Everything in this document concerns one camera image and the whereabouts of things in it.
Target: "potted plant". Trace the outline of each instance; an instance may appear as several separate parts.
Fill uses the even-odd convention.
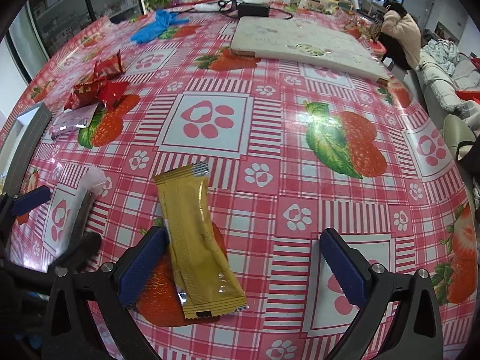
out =
[[[150,11],[171,8],[179,4],[179,0],[144,0],[143,2],[145,3],[145,9]]]

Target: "tablecloth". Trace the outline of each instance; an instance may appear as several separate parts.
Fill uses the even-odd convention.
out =
[[[321,67],[234,58],[228,46],[236,21],[217,13],[179,17],[190,22],[143,45],[130,36],[151,14],[118,25],[98,20],[45,65],[15,105],[0,142],[34,102],[61,110],[74,83],[118,50],[126,70],[119,80],[141,98],[122,116],[118,136],[107,124],[87,143],[78,133],[57,141],[44,135],[25,182],[49,186],[52,199],[14,226],[11,258],[46,270],[78,180],[95,165],[107,183],[87,222],[103,238],[89,268],[116,261],[161,215],[152,175],[205,160],[212,219],[249,309],[212,325],[157,328],[133,313],[135,321],[164,359],[322,359],[357,308],[320,263],[321,231],[334,227],[390,271],[423,267],[444,275],[458,254],[449,234],[467,210],[462,214],[467,198],[454,162],[399,82],[381,88]],[[292,20],[340,30],[347,19],[341,12],[301,12]],[[318,112],[336,127],[318,130],[312,125]],[[378,175],[362,175],[372,172]],[[446,300],[454,298],[450,292],[439,295],[446,302],[440,307],[445,358],[453,359],[469,336],[472,291],[459,304]],[[366,358],[379,350],[395,307],[388,307]],[[92,309],[107,348],[119,356],[95,304]]]

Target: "person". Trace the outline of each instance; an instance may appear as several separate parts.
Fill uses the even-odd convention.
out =
[[[413,17],[407,13],[402,4],[396,0],[386,0],[383,6],[387,13],[378,40],[387,52],[383,59],[389,57],[405,71],[419,64],[422,35]]]

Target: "beige jacket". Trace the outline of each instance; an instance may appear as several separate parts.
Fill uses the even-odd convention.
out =
[[[413,17],[407,13],[402,19],[397,12],[388,11],[383,17],[382,32],[400,42],[406,61],[412,68],[416,68],[422,48],[422,35]]]

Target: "blue gripper pad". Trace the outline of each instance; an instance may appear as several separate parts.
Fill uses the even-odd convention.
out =
[[[325,229],[320,235],[320,252],[349,303],[363,308],[372,288],[368,261],[349,247],[334,228]]]
[[[43,203],[48,202],[51,195],[50,188],[46,185],[35,188],[33,191],[30,191],[13,201],[11,214],[13,216],[22,216],[34,208],[41,206]]]
[[[143,286],[165,253],[168,242],[165,228],[152,227],[137,246],[127,249],[119,258],[114,281],[123,307],[135,304]]]

